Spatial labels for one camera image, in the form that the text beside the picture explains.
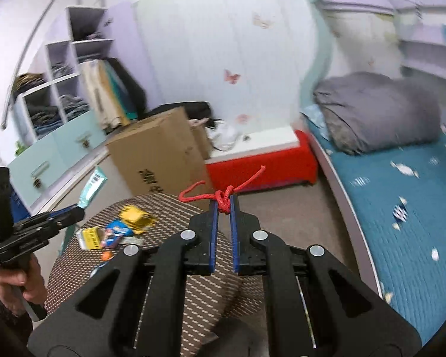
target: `folded clothes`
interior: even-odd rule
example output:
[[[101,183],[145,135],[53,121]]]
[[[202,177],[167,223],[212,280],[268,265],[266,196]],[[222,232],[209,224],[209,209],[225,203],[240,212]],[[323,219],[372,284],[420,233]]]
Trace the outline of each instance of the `folded clothes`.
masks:
[[[63,125],[63,121],[59,120],[59,121],[53,122],[48,125],[35,127],[34,131],[36,132],[38,139],[41,139],[44,136],[46,136],[47,134],[51,133],[52,131],[55,131],[56,129],[58,129],[58,127],[60,127],[62,125]]]
[[[56,63],[51,67],[53,78],[61,78],[62,76],[70,75],[73,73],[73,68],[68,63]]]
[[[72,120],[81,114],[86,113],[86,111],[89,111],[89,104],[78,96],[66,94],[62,95],[59,99],[63,105],[68,120]]]
[[[45,126],[48,124],[52,124],[54,122],[57,122],[61,120],[61,117],[56,112],[55,114],[46,113],[46,112],[39,112],[31,117],[31,122],[33,123],[33,126]]]
[[[91,33],[90,35],[86,36],[86,40],[93,40],[93,39],[102,39],[103,34],[99,31],[96,31],[94,33]]]
[[[43,130],[50,130],[50,129],[56,129],[57,127],[60,127],[61,125],[63,125],[63,121],[62,120],[57,120],[55,122],[52,123],[47,123],[47,124],[43,124],[40,126],[36,126],[34,128],[34,130],[39,133]]]
[[[89,111],[89,109],[79,110],[79,111],[75,110],[75,111],[71,111],[69,114],[66,114],[66,115],[68,117],[68,121],[70,121],[72,119],[79,117],[80,115],[82,115],[84,113],[87,113],[88,111]]]
[[[13,83],[13,97],[17,99],[18,95],[45,82],[42,73],[23,73],[15,78],[15,82]]]
[[[49,114],[58,113],[58,107],[56,106],[37,106],[35,104],[27,104],[26,106],[28,107],[28,112],[30,113],[30,116],[34,116],[41,112]]]

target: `rope knot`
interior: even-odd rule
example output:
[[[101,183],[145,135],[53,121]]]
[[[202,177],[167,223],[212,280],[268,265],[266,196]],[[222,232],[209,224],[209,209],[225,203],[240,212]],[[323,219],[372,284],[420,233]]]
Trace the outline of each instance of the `rope knot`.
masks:
[[[252,182],[257,177],[259,177],[264,172],[264,170],[266,170],[266,167],[265,166],[261,166],[261,169],[258,170],[254,175],[252,175],[248,180],[246,180],[245,182],[243,182],[241,185],[239,185],[236,188],[233,185],[227,186],[225,192],[218,190],[214,194],[205,193],[203,195],[186,197],[185,195],[188,192],[191,192],[197,186],[206,183],[205,181],[198,181],[195,184],[193,184],[193,185],[189,186],[188,188],[186,188],[184,191],[182,191],[179,194],[178,199],[179,199],[179,201],[181,201],[183,203],[189,203],[191,201],[205,200],[205,199],[216,200],[216,202],[218,203],[218,210],[220,212],[229,214],[231,212],[230,196],[233,193],[238,193],[241,189],[243,189],[245,186],[247,186],[250,182]]]

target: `snack packet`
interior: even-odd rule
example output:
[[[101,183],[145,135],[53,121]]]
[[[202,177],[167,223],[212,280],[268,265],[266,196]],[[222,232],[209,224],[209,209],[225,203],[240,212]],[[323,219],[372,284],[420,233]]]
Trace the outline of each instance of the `snack packet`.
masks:
[[[136,235],[140,235],[154,226],[157,219],[136,206],[126,205],[120,213],[121,220],[129,226]]]
[[[99,189],[106,183],[107,177],[99,167],[94,169],[93,174],[89,177],[86,185],[84,186],[81,195],[79,196],[79,202],[77,203],[83,209],[86,209],[94,196],[98,193]]]
[[[134,234],[133,231],[119,219],[111,221],[106,228],[112,229],[116,235],[132,236]]]
[[[101,238],[99,227],[82,228],[76,232],[77,241],[81,249],[100,249]]]
[[[123,236],[116,234],[112,229],[106,228],[100,248],[116,248]]]

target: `mint drawer cabinet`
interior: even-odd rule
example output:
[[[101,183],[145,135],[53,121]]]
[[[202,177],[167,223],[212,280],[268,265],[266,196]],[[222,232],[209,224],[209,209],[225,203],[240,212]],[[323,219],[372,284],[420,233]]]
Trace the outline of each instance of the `mint drawer cabinet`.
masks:
[[[10,181],[29,208],[68,169],[53,134],[36,141],[9,165]]]
[[[67,168],[106,140],[93,111],[65,123],[51,134]]]

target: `blue snack bag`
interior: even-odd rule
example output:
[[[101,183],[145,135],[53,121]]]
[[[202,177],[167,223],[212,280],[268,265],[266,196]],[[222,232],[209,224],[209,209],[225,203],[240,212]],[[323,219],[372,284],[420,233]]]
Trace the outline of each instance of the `blue snack bag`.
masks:
[[[116,235],[123,235],[123,236],[132,236],[134,232],[122,221],[119,219],[115,219],[114,221],[111,221],[107,226],[107,229],[112,229],[112,231]]]

